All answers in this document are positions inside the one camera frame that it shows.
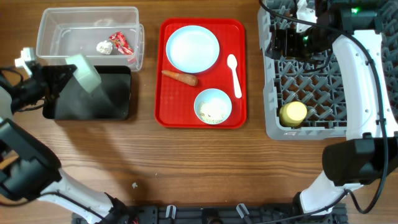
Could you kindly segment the rice grains pile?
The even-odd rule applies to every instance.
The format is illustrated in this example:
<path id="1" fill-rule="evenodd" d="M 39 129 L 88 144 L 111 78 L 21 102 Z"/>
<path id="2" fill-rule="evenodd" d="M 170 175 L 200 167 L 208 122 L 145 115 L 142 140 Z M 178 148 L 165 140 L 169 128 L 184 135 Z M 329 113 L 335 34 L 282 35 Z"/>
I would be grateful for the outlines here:
<path id="1" fill-rule="evenodd" d="M 227 112 L 228 110 L 222 101 L 203 101 L 198 107 L 199 118 L 207 124 L 223 122 L 226 119 Z"/>

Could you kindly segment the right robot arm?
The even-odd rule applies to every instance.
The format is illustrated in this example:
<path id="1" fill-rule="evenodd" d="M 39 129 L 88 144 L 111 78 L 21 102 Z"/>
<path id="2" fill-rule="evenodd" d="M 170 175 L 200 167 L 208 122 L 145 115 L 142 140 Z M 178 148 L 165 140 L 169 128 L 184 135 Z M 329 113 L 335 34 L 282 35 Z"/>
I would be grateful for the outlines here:
<path id="1" fill-rule="evenodd" d="M 346 141 L 328 146 L 323 170 L 298 193 L 301 216 L 322 216 L 345 196 L 378 181 L 368 213 L 397 167 L 397 121 L 392 113 L 382 67 L 382 1 L 295 1 L 288 21 L 294 29 L 272 33 L 266 55 L 308 63 L 313 54 L 332 50 L 345 93 Z"/>

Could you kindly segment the yellow plastic cup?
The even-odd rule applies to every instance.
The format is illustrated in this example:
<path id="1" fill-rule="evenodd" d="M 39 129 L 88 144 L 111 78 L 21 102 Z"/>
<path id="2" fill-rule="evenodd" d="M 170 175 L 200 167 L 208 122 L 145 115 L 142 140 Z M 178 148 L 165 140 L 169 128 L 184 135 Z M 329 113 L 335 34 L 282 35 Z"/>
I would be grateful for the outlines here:
<path id="1" fill-rule="evenodd" d="M 297 127 L 307 116 L 307 107 L 299 102 L 293 101 L 281 107 L 279 119 L 283 126 Z"/>

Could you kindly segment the red snack wrapper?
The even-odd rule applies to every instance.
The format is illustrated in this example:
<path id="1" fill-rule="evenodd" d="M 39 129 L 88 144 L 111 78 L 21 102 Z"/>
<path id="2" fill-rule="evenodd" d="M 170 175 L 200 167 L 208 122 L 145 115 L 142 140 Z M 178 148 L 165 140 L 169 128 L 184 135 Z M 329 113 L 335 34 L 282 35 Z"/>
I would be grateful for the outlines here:
<path id="1" fill-rule="evenodd" d="M 128 56 L 127 61 L 129 63 L 134 63 L 136 61 L 135 51 L 131 48 L 122 32 L 116 32 L 110 35 L 109 40 L 116 46 L 119 52 Z"/>

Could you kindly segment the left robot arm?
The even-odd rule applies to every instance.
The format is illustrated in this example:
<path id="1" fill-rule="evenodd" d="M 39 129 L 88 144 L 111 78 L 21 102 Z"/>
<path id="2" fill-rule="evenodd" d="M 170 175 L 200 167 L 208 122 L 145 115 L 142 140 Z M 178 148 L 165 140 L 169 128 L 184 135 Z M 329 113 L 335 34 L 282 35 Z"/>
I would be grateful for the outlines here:
<path id="1" fill-rule="evenodd" d="M 12 86 L 1 78 L 1 195 L 18 207 L 39 200 L 73 212 L 73 222 L 135 223 L 136 216 L 122 201 L 97 192 L 68 175 L 45 144 L 17 125 L 12 116 L 38 102 L 54 102 L 83 67 L 78 64 L 28 65 L 32 73 Z"/>

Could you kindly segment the white tissue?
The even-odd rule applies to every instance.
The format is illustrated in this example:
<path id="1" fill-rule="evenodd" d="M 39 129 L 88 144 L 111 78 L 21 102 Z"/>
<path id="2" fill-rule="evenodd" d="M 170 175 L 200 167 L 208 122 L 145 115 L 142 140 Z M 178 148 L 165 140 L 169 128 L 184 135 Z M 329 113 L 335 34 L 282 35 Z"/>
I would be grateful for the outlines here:
<path id="1" fill-rule="evenodd" d="M 113 51 L 113 43 L 107 40 L 104 40 L 97 44 L 96 51 L 103 55 L 110 55 Z"/>

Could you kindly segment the light blue bowl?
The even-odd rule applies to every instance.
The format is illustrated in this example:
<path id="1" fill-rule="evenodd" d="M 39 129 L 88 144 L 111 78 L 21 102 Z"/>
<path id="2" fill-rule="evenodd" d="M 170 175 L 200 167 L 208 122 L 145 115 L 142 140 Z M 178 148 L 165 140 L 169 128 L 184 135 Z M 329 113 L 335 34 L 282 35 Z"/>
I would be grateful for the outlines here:
<path id="1" fill-rule="evenodd" d="M 193 104 L 197 118 L 209 125 L 224 123 L 232 113 L 232 101 L 222 90 L 209 88 L 200 92 Z"/>

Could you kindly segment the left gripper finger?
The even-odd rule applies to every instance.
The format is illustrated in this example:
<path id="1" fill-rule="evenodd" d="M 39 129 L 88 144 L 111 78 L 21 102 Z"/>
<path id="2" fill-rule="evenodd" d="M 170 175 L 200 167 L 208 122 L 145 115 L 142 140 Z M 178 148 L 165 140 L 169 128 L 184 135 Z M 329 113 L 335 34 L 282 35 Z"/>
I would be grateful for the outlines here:
<path id="1" fill-rule="evenodd" d="M 75 70 L 46 70 L 45 81 L 47 88 L 45 91 L 45 102 L 55 101 L 66 84 L 73 77 Z"/>
<path id="2" fill-rule="evenodd" d="M 46 78 L 71 78 L 76 70 L 76 65 L 47 65 L 42 67 L 42 72 Z"/>

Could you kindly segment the mint green bowl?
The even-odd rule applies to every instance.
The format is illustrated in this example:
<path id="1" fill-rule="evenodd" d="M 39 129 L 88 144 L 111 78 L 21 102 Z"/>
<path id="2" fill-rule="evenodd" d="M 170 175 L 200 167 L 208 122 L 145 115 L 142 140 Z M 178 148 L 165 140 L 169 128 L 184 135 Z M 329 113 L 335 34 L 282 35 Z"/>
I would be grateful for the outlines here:
<path id="1" fill-rule="evenodd" d="M 65 62 L 67 65 L 76 66 L 73 76 L 87 93 L 92 93 L 101 85 L 99 73 L 85 55 L 69 56 L 65 59 Z"/>

